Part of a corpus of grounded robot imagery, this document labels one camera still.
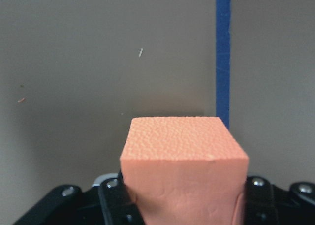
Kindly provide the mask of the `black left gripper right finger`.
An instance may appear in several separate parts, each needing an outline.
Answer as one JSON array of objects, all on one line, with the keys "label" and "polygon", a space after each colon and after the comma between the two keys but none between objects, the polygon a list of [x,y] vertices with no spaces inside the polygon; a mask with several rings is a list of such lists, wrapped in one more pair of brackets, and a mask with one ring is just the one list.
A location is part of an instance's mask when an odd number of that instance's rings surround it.
[{"label": "black left gripper right finger", "polygon": [[245,225],[313,225],[315,185],[296,182],[283,190],[258,176],[245,183]]}]

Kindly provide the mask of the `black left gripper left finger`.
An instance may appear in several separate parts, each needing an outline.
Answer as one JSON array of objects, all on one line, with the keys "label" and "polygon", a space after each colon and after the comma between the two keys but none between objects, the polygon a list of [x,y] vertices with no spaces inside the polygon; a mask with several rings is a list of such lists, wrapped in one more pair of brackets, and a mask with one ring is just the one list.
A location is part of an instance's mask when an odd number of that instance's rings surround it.
[{"label": "black left gripper left finger", "polygon": [[122,174],[109,173],[82,191],[60,185],[21,216],[17,225],[143,225],[142,215],[127,192]]}]

